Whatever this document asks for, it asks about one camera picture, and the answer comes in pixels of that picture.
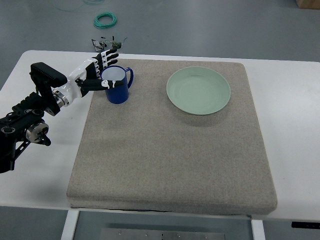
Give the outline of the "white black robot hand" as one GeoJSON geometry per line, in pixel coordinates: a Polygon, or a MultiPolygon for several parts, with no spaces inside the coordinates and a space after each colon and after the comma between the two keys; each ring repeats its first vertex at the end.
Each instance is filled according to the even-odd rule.
{"type": "Polygon", "coordinates": [[[102,87],[102,71],[118,62],[116,49],[109,49],[88,58],[69,76],[67,83],[55,88],[52,93],[60,107],[67,107],[77,98],[84,97],[90,91],[105,91],[102,87]]]}

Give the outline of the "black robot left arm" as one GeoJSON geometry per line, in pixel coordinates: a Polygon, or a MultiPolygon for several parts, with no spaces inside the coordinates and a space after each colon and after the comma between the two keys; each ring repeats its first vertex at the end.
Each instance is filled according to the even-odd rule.
{"type": "Polygon", "coordinates": [[[36,87],[12,112],[0,119],[0,172],[15,168],[15,161],[31,143],[50,146],[49,126],[45,112],[55,116],[60,111],[52,88],[67,83],[67,77],[43,62],[30,66],[30,77],[36,87]]]}

